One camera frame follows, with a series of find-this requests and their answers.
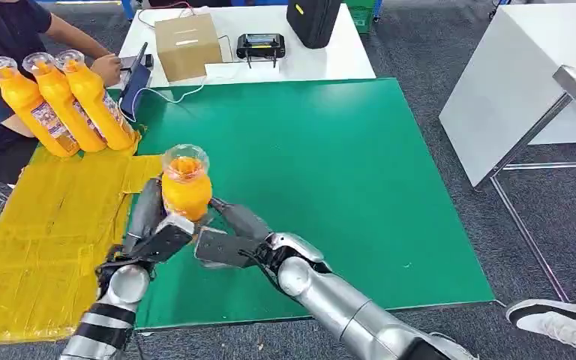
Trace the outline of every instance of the robotic arm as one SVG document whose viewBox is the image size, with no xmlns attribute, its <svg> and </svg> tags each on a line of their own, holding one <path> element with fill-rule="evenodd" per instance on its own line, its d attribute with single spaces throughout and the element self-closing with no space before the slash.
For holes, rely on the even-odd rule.
<svg viewBox="0 0 576 360">
<path fill-rule="evenodd" d="M 164 220 L 161 187 L 152 179 L 133 210 L 125 247 L 97 268 L 99 299 L 85 312 L 61 360 L 120 359 L 155 263 L 188 244 L 197 225 L 171 214 Z M 242 205 L 213 199 L 233 228 L 228 235 L 201 227 L 195 257 L 240 268 L 257 266 L 280 292 L 298 302 L 360 359 L 472 360 L 452 340 L 425 334 L 374 304 L 334 274 L 323 254 L 297 235 L 271 232 Z"/>
</svg>

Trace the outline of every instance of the green mat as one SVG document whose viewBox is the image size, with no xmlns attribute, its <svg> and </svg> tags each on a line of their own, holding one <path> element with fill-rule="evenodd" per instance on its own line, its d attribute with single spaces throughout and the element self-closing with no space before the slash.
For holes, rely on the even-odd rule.
<svg viewBox="0 0 576 360">
<path fill-rule="evenodd" d="M 138 119 L 138 155 L 201 146 L 216 196 L 299 234 L 384 308 L 494 299 L 396 79 L 145 93 Z M 258 269 L 203 268 L 192 247 L 156 272 L 139 329 L 308 315 Z"/>
</svg>

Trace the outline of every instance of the white sneaker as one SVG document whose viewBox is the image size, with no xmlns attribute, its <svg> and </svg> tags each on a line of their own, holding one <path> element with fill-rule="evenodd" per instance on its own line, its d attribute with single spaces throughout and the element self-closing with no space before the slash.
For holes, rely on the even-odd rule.
<svg viewBox="0 0 576 360">
<path fill-rule="evenodd" d="M 509 307 L 506 318 L 520 329 L 576 347 L 576 304 L 525 300 Z"/>
</svg>

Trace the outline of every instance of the green crate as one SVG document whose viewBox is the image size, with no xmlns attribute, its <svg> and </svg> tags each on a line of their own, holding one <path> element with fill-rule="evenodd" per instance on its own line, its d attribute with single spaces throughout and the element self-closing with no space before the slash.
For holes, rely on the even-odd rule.
<svg viewBox="0 0 576 360">
<path fill-rule="evenodd" d="M 349 13 L 359 34 L 370 32 L 370 25 L 374 17 L 374 9 L 371 7 L 355 6 L 349 7 Z"/>
<path fill-rule="evenodd" d="M 348 8 L 374 8 L 376 0 L 343 0 Z"/>
</svg>

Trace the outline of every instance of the black case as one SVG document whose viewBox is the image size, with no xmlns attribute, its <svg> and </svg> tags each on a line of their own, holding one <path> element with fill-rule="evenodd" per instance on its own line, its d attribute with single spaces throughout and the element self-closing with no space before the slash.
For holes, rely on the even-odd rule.
<svg viewBox="0 0 576 360">
<path fill-rule="evenodd" d="M 326 47 L 337 22 L 341 0 L 290 0 L 286 19 L 306 47 Z"/>
</svg>

